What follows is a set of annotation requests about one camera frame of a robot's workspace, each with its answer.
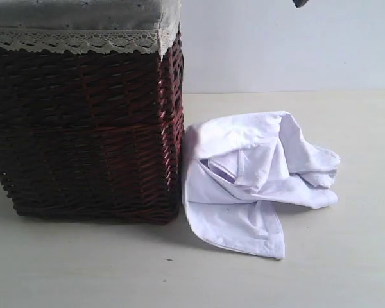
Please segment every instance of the white cloth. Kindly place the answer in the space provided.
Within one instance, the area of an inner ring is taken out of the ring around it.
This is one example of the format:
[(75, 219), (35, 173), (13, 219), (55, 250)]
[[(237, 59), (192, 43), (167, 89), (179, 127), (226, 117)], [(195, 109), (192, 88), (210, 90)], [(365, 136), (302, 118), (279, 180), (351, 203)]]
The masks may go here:
[(180, 0), (0, 0), (0, 47), (163, 56), (180, 7)]
[(188, 127), (183, 203), (203, 241), (237, 252), (283, 259), (274, 202), (326, 207), (339, 157), (305, 141), (287, 112), (233, 115)]

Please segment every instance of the wicker weave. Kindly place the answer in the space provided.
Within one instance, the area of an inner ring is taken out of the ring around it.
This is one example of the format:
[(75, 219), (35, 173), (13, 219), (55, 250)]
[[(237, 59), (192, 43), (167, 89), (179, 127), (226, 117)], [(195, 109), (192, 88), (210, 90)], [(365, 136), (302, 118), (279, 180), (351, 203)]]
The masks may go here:
[(178, 214), (180, 35), (150, 55), (0, 50), (0, 182), (18, 214), (167, 223)]

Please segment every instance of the gray fabric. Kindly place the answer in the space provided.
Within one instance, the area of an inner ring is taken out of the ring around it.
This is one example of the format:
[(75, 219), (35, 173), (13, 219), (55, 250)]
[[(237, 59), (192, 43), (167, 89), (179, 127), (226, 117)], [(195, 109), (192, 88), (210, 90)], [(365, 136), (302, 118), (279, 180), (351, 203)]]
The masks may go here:
[(0, 0), (0, 27), (51, 30), (168, 28), (180, 0)]

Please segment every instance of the white lace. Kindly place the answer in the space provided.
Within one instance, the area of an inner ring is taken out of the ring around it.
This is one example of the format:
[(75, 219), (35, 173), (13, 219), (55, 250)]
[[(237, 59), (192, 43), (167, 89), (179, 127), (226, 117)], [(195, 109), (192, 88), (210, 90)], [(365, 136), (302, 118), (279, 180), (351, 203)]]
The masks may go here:
[(0, 48), (53, 53), (141, 53), (159, 52), (163, 57), (174, 44), (179, 19), (157, 30), (44, 30), (0, 28)]

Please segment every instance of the white wall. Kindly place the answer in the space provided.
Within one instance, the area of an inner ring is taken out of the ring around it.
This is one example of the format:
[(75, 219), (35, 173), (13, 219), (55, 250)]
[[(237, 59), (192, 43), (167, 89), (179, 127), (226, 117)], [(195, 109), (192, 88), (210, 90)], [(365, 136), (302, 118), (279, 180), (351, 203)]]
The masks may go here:
[(385, 0), (183, 0), (186, 93), (385, 88)]

